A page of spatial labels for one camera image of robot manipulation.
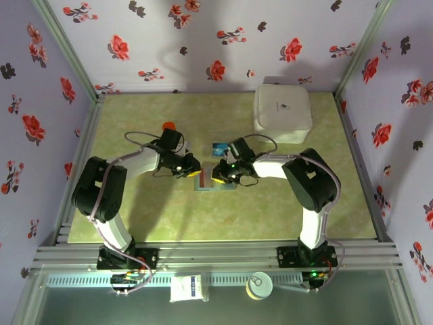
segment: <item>green table surface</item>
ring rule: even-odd
[[[375,232],[347,139],[331,93],[310,93],[313,128],[303,144],[280,144],[277,153],[314,148],[342,184],[329,214],[334,238],[374,238]],[[109,95],[97,127],[92,156],[112,158],[135,151],[127,131],[161,134],[174,121],[203,165],[215,165],[213,142],[228,142],[252,132],[253,93]],[[150,141],[144,135],[133,137]],[[271,144],[248,138],[255,152]],[[257,186],[234,191],[196,192],[193,178],[154,178],[146,173],[127,182],[120,215],[136,241],[295,239],[302,207],[283,179],[260,179]],[[94,227],[76,211],[69,242],[101,242]]]

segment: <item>robotic arm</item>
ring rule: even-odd
[[[104,240],[104,246],[99,250],[98,269],[139,268],[139,264],[118,251],[142,258],[150,254],[147,260],[156,262],[157,251],[149,253],[149,249],[144,248],[139,252],[120,218],[124,185],[142,173],[159,171],[163,167],[170,169],[176,178],[199,173],[200,162],[187,152],[184,143],[179,143],[181,138],[183,136],[178,131],[165,129],[159,139],[142,146],[138,152],[111,162],[98,157],[87,161],[72,194],[72,204],[89,216]]]
[[[309,148],[300,155],[255,155],[245,139],[238,138],[229,144],[227,160],[221,159],[212,178],[221,183],[241,184],[242,176],[288,180],[303,207],[298,247],[285,251],[287,256],[279,254],[280,266],[287,261],[287,267],[321,267],[326,265],[324,260],[336,266],[335,249],[327,245],[325,229],[340,182],[315,150]]]

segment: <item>white container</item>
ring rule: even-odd
[[[309,94],[304,87],[261,85],[254,97],[254,132],[279,144],[301,144],[311,130]],[[262,142],[269,142],[257,137]]]

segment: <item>wallpaper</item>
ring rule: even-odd
[[[49,0],[95,90],[333,91],[378,0]]]
[[[433,50],[429,0],[396,1],[343,94],[424,324],[433,309]]]
[[[31,2],[4,0],[0,29],[0,323],[10,324],[53,231],[90,99]]]

